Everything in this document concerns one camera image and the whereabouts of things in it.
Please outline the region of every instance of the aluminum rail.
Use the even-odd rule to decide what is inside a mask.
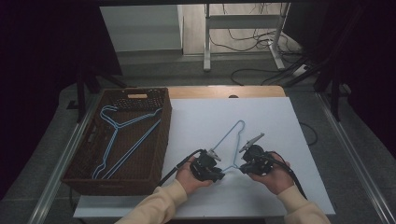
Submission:
[[[391,213],[388,203],[385,200],[384,196],[381,193],[378,185],[374,182],[366,167],[364,166],[361,157],[359,156],[356,148],[353,146],[350,141],[347,132],[345,131],[341,122],[338,122],[335,117],[332,115],[330,110],[330,103],[326,98],[325,93],[317,93],[317,97],[320,100],[322,109],[324,110],[332,128],[334,129],[335,134],[337,135],[347,158],[352,164],[355,173],[357,174],[359,180],[361,181],[364,189],[366,190],[369,199],[371,200],[375,211],[378,213],[381,218],[382,223],[384,224],[394,224],[396,223],[394,215]]]
[[[89,113],[83,118],[83,120],[76,125],[76,128],[73,131],[72,136],[70,137],[69,142],[64,148],[64,153],[59,158],[49,181],[41,193],[40,199],[38,200],[35,209],[33,210],[32,215],[28,221],[29,224],[40,224],[43,223],[47,217],[47,214],[50,210],[52,202],[58,192],[59,187],[61,186],[60,178],[66,169],[66,166],[70,162],[73,157],[76,148],[78,146],[78,142],[82,137],[82,133],[87,126],[89,118],[91,117],[92,111],[96,103],[98,102],[99,97],[91,97],[88,99],[88,111]]]

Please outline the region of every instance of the metal stand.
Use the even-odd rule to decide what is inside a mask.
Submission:
[[[96,67],[91,67],[88,71],[83,71],[83,69],[80,67],[77,72],[77,95],[78,95],[77,123],[80,123],[82,121],[82,118],[84,118],[84,115],[86,113],[84,85],[87,86],[90,93],[99,93],[99,91],[101,90],[100,84],[96,79],[96,75],[105,78],[106,80],[116,84],[121,88],[128,87],[125,83],[119,81],[110,74],[103,72],[102,70]]]
[[[277,52],[277,45],[287,16],[290,3],[280,15],[216,15],[210,16],[209,5],[205,5],[205,49],[204,71],[210,71],[210,30],[213,29],[276,29],[273,41],[268,41],[276,67],[285,69],[285,65]]]
[[[353,31],[353,28],[358,23],[361,14],[364,12],[367,5],[368,1],[363,3],[357,2],[356,6],[353,7],[353,11],[351,12],[351,16],[346,24],[346,27],[337,38],[334,48],[332,49],[330,55],[327,57],[326,60],[283,85],[283,87],[291,87],[294,84],[297,84],[298,82],[320,71],[320,76],[314,83],[314,89],[315,91],[325,91],[329,84],[332,82],[331,111],[337,120],[339,120],[338,98],[340,95],[339,85],[341,82],[340,74],[337,73],[336,70],[336,67],[339,66],[337,60],[342,50],[344,49],[344,45],[346,44],[351,32]]]

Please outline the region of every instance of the white board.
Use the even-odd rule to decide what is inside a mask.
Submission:
[[[317,166],[304,140],[300,124],[288,97],[171,100],[172,120],[163,176],[199,148],[214,147],[238,120],[245,122],[238,148],[260,133],[256,145],[276,151],[289,161],[309,201],[325,214],[333,215],[332,204]],[[239,123],[216,148],[224,169],[233,164]],[[241,165],[242,153],[236,164]],[[173,175],[164,185],[174,179]],[[123,217],[142,197],[82,196],[75,217]],[[282,203],[263,184],[252,181],[239,170],[230,169],[212,186],[197,190],[183,203],[176,218],[273,217],[284,216]]]

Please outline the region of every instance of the metal frame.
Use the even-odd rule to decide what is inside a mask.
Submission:
[[[361,161],[361,157],[350,141],[346,131],[341,122],[337,121],[337,119],[332,115],[332,111],[330,110],[331,106],[329,101],[327,100],[326,93],[317,93],[317,97],[320,100],[322,109],[326,114],[334,133],[337,135],[347,158],[352,164],[355,173],[357,174],[361,184],[371,200],[375,211],[378,213],[382,223],[384,224],[392,224],[396,223],[394,215],[391,213],[388,203],[385,200],[384,196],[381,193],[378,185],[374,182],[369,172],[367,171],[364,163]]]
[[[210,30],[213,29],[276,29],[274,41],[268,41],[269,49],[278,70],[284,70],[285,65],[277,51],[277,45],[283,25],[289,10],[287,3],[280,15],[216,15],[210,16],[210,4],[205,5],[205,49],[204,71],[210,71]]]
[[[55,198],[56,193],[61,186],[61,176],[76,151],[78,142],[82,138],[82,133],[84,132],[85,127],[88,124],[89,118],[94,111],[94,107],[99,103],[99,98],[100,97],[96,96],[88,99],[88,113],[80,123],[77,123],[69,142],[64,148],[64,153],[59,158],[55,169],[49,177],[49,182],[41,193],[41,197],[38,200],[35,209],[33,210],[33,213],[29,218],[29,224],[44,223],[44,220],[46,219],[52,205],[53,199]]]

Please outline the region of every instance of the white surface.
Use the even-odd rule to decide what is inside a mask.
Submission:
[[[318,204],[325,214],[334,214],[332,204],[313,161],[290,99],[192,99],[172,100],[172,121],[169,145],[165,155],[163,176],[194,150],[210,149],[235,123],[242,119],[239,148],[247,140],[265,133],[256,142],[264,150],[275,150],[291,163],[308,200]],[[222,161],[219,168],[233,163],[237,132],[241,124],[217,147]],[[243,164],[237,157],[237,164]],[[142,197],[82,196],[75,217],[123,217]],[[264,185],[250,180],[239,170],[231,169],[209,188],[199,189],[177,209],[176,217],[271,217],[283,216],[281,202]]]
[[[175,5],[100,9],[116,52],[181,49]]]

